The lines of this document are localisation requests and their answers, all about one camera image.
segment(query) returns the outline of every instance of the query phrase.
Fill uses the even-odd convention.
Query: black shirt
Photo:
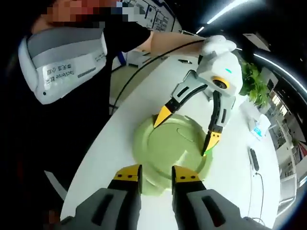
[[[150,31],[134,22],[109,21],[104,35],[106,66],[63,98],[42,105],[26,84],[19,64],[9,85],[10,151],[21,151],[32,165],[66,177],[67,185],[109,119],[113,59],[120,51],[145,42]]]

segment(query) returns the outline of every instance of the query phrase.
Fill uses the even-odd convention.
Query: green plate
[[[133,157],[143,167],[143,194],[157,196],[171,188],[171,168],[179,165],[206,176],[213,160],[212,149],[201,156],[205,133],[193,119],[172,115],[154,129],[154,117],[135,131]]]

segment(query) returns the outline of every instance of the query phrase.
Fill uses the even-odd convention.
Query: white glove
[[[235,48],[236,44],[234,42],[226,40],[222,35],[215,35],[204,41],[201,54],[207,56],[215,52],[217,55],[220,55],[225,52],[234,51]]]

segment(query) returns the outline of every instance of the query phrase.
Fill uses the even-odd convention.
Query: small black object
[[[185,93],[185,91],[187,91],[189,88],[188,86],[186,86],[182,91],[180,91],[178,94],[177,94],[177,97],[180,97],[182,94]]]
[[[223,110],[223,116],[222,116],[221,123],[224,123],[224,122],[225,122],[225,119],[226,119],[226,113],[227,113],[227,110],[226,110],[226,109],[224,109],[224,110]]]
[[[203,58],[202,55],[199,55],[199,56],[198,56],[198,62],[197,62],[198,65],[201,63],[202,58]]]
[[[253,163],[254,163],[255,170],[256,170],[256,172],[258,172],[259,164],[258,164],[256,153],[253,149],[250,149],[250,154],[251,154],[251,157],[252,157],[252,160],[253,160]]]
[[[224,82],[220,81],[220,80],[215,79],[215,80],[213,80],[213,83],[214,83],[217,87],[219,87],[219,88],[221,88],[221,89],[227,89],[227,85],[226,85]]]
[[[181,63],[192,64],[192,62],[189,60],[178,59],[178,61],[180,61]]]

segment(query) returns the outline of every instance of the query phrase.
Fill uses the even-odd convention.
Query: chair
[[[283,214],[295,202],[296,190],[296,173],[280,180],[280,201],[277,216]]]

